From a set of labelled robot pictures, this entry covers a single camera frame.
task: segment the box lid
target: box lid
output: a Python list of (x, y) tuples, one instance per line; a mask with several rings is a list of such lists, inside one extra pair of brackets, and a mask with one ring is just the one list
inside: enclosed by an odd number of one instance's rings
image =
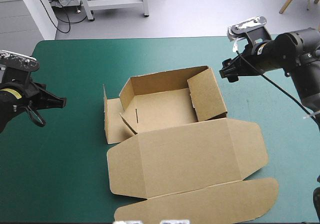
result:
[(268, 155), (256, 123), (221, 118), (139, 133), (107, 162), (114, 194), (150, 199), (241, 181)]
[(238, 181), (120, 207), (116, 221), (188, 219), (192, 224), (233, 224), (261, 217), (274, 205), (279, 185), (273, 178)]

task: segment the black cable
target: black cable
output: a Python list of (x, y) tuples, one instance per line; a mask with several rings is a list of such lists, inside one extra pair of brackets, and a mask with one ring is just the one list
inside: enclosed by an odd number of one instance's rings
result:
[[(258, 73), (260, 76), (262, 76), (265, 80), (267, 80), (269, 83), (271, 83), (272, 85), (274, 85), (278, 90), (280, 90), (282, 93), (284, 93), (287, 97), (289, 97), (292, 101), (294, 101), (305, 113), (307, 113), (308, 115), (310, 115), (310, 112), (297, 100), (295, 99), (292, 95), (290, 95), (287, 91), (285, 91), (284, 89), (282, 89), (279, 85), (277, 85), (275, 82), (273, 82), (271, 79), (269, 79), (268, 77), (266, 77), (263, 73), (261, 73), (259, 70), (257, 70), (253, 65), (251, 65), (250, 62), (248, 62), (237, 50), (236, 53), (238, 54), (238, 56), (246, 63), (248, 64), (256, 73)], [(320, 124), (317, 121), (317, 119), (314, 116), (311, 116), (312, 120), (314, 120), (314, 122), (318, 125), (318, 127), (320, 128)]]
[(71, 22), (65, 21), (65, 20), (61, 20), (61, 19), (60, 19), (59, 17), (57, 17), (57, 16), (56, 16), (56, 18), (57, 18), (59, 21), (63, 22), (63, 23), (77, 24), (77, 23), (82, 23), (82, 22), (87, 18), (87, 16), (85, 16), (82, 20), (79, 20), (79, 21), (71, 21)]
[(68, 19), (68, 23), (69, 23), (69, 29), (68, 29), (68, 31), (60, 30), (60, 29), (56, 26), (56, 24), (55, 24), (55, 23), (53, 22), (53, 20), (51, 19), (51, 16), (49, 15), (49, 13), (48, 13), (48, 11), (47, 11), (47, 9), (46, 9), (45, 4), (43, 3), (43, 1), (42, 1), (42, 0), (39, 0), (39, 1), (41, 2), (42, 6), (43, 6), (43, 8), (44, 8), (44, 10), (45, 10), (45, 12), (46, 12), (46, 14), (47, 14), (47, 16), (49, 17), (51, 23), (53, 24), (53, 26), (54, 26), (59, 32), (61, 32), (61, 33), (64, 33), (64, 34), (69, 33), (69, 32), (71, 31), (71, 24), (70, 24), (69, 15), (68, 15), (67, 11), (65, 10), (65, 8), (62, 7), (62, 9), (63, 9), (63, 11), (64, 11), (64, 13), (65, 13), (65, 15), (66, 15), (66, 18)]
[[(59, 0), (49, 0), (49, 1), (50, 1), (50, 3), (51, 3), (51, 2), (59, 2)], [(56, 16), (56, 18), (57, 18), (59, 21), (63, 22), (63, 23), (77, 24), (77, 23), (82, 23), (82, 22), (87, 18), (87, 16), (85, 16), (82, 20), (79, 20), (79, 21), (65, 21), (65, 20), (60, 19), (60, 18), (57, 17), (57, 16)]]

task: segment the white cabinet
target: white cabinet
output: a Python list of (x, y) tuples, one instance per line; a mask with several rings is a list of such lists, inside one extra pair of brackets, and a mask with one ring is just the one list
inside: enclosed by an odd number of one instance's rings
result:
[[(42, 2), (57, 26), (49, 1)], [(0, 0), (0, 50), (31, 55), (38, 42), (54, 40), (56, 32), (39, 0)]]

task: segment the cabinet drawer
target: cabinet drawer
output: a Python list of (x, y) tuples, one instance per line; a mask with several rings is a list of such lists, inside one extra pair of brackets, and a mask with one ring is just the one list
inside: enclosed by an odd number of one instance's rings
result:
[(30, 12), (23, 0), (0, 2), (0, 18), (28, 16)]
[(0, 50), (8, 50), (24, 55), (32, 55), (43, 37), (38, 30), (26, 30), (0, 34)]
[(38, 30), (38, 27), (30, 15), (0, 18), (0, 33), (34, 30)]

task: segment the open cardboard box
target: open cardboard box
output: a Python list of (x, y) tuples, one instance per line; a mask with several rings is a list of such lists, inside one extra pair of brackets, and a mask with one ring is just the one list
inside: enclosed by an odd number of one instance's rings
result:
[(243, 181), (268, 155), (256, 123), (229, 118), (137, 134), (107, 163), (112, 193), (147, 199), (118, 208), (116, 221), (239, 223), (264, 215), (279, 191), (273, 178)]
[(265, 214), (278, 196), (273, 178), (246, 180), (268, 163), (256, 123), (226, 118), (211, 68), (131, 77), (107, 99), (110, 189), (147, 200), (120, 207), (116, 221), (189, 219), (232, 224)]
[(131, 77), (120, 98), (104, 95), (108, 144), (137, 133), (227, 116), (215, 75), (208, 66)]

